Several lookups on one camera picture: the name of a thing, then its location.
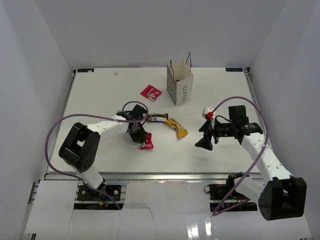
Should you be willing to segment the yellow M&M's packet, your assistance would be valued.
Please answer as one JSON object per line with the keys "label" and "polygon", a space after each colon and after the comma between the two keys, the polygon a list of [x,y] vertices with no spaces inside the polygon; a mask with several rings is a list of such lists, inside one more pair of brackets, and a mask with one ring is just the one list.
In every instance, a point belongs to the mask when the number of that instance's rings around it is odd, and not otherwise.
{"label": "yellow M&M's packet", "polygon": [[171,117],[165,120],[164,123],[176,131],[179,139],[188,135],[188,131],[175,118]]}

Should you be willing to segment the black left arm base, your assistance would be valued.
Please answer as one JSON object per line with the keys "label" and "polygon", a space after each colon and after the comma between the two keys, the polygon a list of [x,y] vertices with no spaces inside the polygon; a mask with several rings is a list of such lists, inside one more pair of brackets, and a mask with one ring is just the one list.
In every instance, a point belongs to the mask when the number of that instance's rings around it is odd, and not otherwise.
{"label": "black left arm base", "polygon": [[105,194],[93,191],[85,185],[79,185],[77,188],[74,209],[75,210],[121,210],[124,205],[124,200],[122,200],[122,186],[121,185],[107,185],[105,184],[101,192],[107,193],[115,202],[117,202],[118,207],[114,202]]}

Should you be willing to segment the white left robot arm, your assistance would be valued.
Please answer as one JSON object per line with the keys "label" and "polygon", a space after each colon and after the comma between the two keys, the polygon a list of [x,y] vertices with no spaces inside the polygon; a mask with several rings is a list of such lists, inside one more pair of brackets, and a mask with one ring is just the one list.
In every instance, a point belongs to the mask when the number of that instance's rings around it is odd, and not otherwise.
{"label": "white left robot arm", "polygon": [[141,105],[135,105],[132,110],[120,111],[112,120],[84,125],[75,123],[61,145],[58,155],[79,174],[79,177],[89,185],[88,193],[99,200],[105,196],[104,178],[94,167],[99,143],[117,135],[128,133],[136,144],[147,140],[147,132],[142,121],[148,111]]}

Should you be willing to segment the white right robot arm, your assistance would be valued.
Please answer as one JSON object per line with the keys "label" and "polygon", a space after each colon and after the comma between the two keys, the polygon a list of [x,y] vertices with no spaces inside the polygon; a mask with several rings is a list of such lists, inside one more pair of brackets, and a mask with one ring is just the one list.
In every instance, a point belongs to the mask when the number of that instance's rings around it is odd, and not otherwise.
{"label": "white right robot arm", "polygon": [[203,134],[195,146],[213,150],[219,138],[233,137],[248,152],[262,175],[264,184],[251,179],[249,172],[228,176],[226,194],[213,211],[213,216],[222,213],[222,204],[228,198],[233,200],[245,196],[253,201],[267,221],[299,218],[305,210],[307,184],[301,177],[294,177],[279,161],[272,149],[264,142],[266,136],[261,127],[253,123],[212,123],[207,120],[199,129]]}

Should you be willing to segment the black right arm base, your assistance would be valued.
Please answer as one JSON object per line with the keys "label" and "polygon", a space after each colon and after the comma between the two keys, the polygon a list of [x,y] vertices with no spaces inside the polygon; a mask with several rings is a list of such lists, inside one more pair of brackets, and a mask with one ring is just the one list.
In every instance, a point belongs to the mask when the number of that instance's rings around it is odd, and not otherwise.
{"label": "black right arm base", "polygon": [[[215,208],[219,205],[219,202],[225,197],[229,190],[235,185],[234,180],[242,176],[242,173],[230,174],[224,183],[212,183],[204,187],[203,191],[205,194],[209,195],[210,199],[210,211],[213,212]],[[256,212],[258,210],[257,205],[249,200],[243,194],[234,191],[226,201],[220,206],[218,211],[225,210],[227,208],[233,207],[239,203],[242,205],[235,207],[229,212]]]}

